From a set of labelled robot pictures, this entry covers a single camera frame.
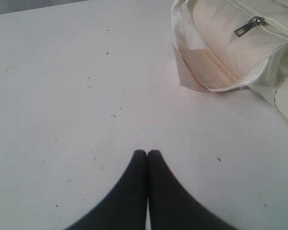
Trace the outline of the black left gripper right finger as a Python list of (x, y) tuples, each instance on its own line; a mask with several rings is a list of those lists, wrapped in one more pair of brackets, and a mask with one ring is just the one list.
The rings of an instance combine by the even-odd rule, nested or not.
[(147, 155), (148, 203), (153, 230), (233, 230), (210, 212), (179, 183), (162, 154)]

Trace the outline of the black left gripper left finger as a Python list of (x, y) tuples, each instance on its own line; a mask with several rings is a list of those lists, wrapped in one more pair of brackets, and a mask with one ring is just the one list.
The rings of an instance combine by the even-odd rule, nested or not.
[(147, 154), (136, 150), (111, 191), (69, 230), (144, 230), (147, 212)]

